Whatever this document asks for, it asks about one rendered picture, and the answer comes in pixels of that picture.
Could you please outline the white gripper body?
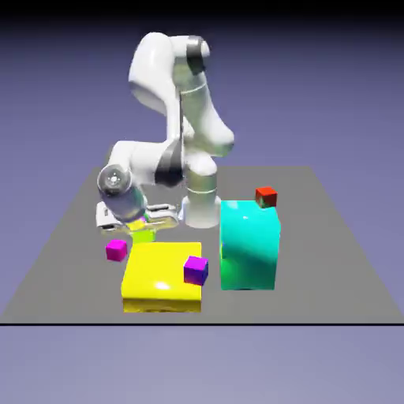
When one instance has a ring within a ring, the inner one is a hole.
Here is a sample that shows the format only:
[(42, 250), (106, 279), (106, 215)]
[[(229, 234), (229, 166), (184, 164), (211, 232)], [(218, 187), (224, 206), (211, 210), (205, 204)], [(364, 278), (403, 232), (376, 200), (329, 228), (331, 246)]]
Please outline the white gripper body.
[(139, 219), (124, 223), (114, 217), (104, 202), (98, 202), (95, 221), (97, 228), (102, 232), (119, 231), (126, 234), (141, 230), (169, 229), (179, 224), (176, 207), (170, 204), (150, 205)]

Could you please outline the small magenta cube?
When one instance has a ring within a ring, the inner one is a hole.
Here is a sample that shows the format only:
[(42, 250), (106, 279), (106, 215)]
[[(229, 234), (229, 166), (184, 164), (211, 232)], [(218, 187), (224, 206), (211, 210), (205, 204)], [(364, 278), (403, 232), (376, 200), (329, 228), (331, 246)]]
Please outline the small magenta cube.
[(127, 242), (122, 239), (110, 240), (105, 250), (108, 260), (121, 262), (125, 259), (128, 252)]

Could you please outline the small purple cube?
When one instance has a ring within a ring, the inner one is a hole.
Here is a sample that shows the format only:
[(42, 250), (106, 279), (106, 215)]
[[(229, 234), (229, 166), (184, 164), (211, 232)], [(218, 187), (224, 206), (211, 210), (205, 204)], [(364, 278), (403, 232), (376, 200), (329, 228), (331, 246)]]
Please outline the small purple cube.
[(189, 256), (183, 267), (184, 282), (203, 286), (208, 278), (208, 259)]

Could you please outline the small red cube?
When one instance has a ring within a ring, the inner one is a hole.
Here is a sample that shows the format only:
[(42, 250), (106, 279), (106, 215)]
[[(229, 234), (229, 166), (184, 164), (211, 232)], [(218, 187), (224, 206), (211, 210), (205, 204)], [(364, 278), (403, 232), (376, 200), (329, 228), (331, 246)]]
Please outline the small red cube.
[(278, 192), (271, 186), (256, 188), (255, 199), (260, 208), (275, 208)]

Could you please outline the large yellow box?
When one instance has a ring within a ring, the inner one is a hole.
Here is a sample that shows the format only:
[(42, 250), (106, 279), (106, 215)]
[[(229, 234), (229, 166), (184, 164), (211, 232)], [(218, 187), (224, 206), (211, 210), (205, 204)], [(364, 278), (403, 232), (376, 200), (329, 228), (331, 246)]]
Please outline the large yellow box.
[(184, 282), (184, 264), (201, 252), (199, 242), (135, 244), (121, 285), (123, 311), (199, 312), (202, 289)]

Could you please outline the large cyan box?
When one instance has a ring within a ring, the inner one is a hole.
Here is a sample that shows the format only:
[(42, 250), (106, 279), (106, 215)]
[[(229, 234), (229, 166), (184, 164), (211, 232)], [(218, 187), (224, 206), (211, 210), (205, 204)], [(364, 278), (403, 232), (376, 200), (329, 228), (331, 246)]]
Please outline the large cyan box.
[(275, 208), (254, 200), (221, 202), (220, 280), (222, 290), (273, 290), (281, 223)]

